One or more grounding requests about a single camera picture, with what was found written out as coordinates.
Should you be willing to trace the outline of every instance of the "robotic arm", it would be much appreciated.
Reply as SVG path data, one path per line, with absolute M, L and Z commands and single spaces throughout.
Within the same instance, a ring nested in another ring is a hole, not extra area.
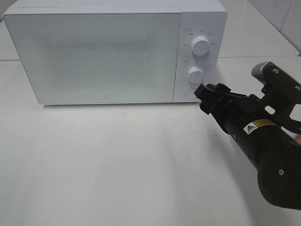
M 301 210 L 301 146 L 281 127 L 301 133 L 301 122 L 290 118 L 301 104 L 301 85 L 272 62 L 258 64 L 252 76 L 264 86 L 265 96 L 230 92 L 223 85 L 200 85 L 195 95 L 200 109 L 215 118 L 258 170 L 263 197 L 271 204 Z M 270 114 L 265 110 L 275 110 Z

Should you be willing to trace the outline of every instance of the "white knob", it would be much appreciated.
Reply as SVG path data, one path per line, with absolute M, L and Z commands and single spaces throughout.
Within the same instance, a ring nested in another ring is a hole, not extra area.
M 209 51 L 210 43 L 205 36 L 198 36 L 191 42 L 192 52 L 197 56 L 203 56 Z
M 189 82 L 197 84 L 201 83 L 205 77 L 203 70 L 200 67 L 192 67 L 188 70 L 187 79 Z

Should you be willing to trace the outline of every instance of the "warning label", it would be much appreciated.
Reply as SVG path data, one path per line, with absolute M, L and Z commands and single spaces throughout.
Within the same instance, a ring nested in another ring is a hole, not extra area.
M 259 119 L 259 120 L 255 120 L 255 121 L 247 124 L 244 127 L 244 131 L 249 135 L 254 130 L 256 130 L 262 126 L 277 126 L 277 124 L 268 119 Z

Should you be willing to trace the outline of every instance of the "white countertop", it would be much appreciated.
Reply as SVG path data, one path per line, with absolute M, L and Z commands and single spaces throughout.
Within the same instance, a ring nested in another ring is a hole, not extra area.
M 300 57 L 252 57 L 220 58 L 216 82 L 260 95 L 250 72 L 268 60 L 301 81 Z M 0 62 L 0 105 L 0 225 L 300 225 L 196 103 L 42 106 Z
M 220 57 L 298 56 L 299 52 L 247 0 L 221 0 L 228 12 Z M 0 60 L 18 60 L 4 22 Z

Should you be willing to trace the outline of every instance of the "white microwave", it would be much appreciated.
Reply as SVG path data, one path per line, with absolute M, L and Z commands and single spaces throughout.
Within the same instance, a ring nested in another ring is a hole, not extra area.
M 216 66 L 218 0 L 18 0 L 3 15 L 40 104 L 194 102 Z

